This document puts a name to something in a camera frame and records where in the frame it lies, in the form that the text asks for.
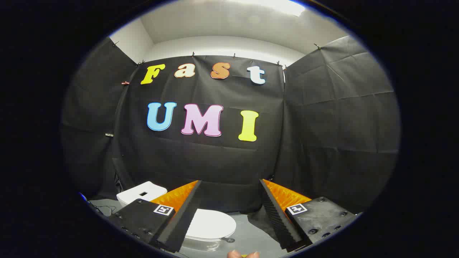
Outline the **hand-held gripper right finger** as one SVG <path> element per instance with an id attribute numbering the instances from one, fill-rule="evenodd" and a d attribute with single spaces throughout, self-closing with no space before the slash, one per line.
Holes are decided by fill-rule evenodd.
<path id="1" fill-rule="evenodd" d="M 271 227 L 287 251 L 330 238 L 359 217 L 326 197 L 308 198 L 265 179 L 260 186 Z"/>

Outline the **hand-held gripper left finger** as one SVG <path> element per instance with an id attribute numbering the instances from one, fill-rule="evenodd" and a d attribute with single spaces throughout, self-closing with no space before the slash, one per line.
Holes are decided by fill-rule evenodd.
<path id="1" fill-rule="evenodd" d="M 200 205 L 201 184 L 195 180 L 152 201 L 136 199 L 108 222 L 154 248 L 178 252 Z"/>

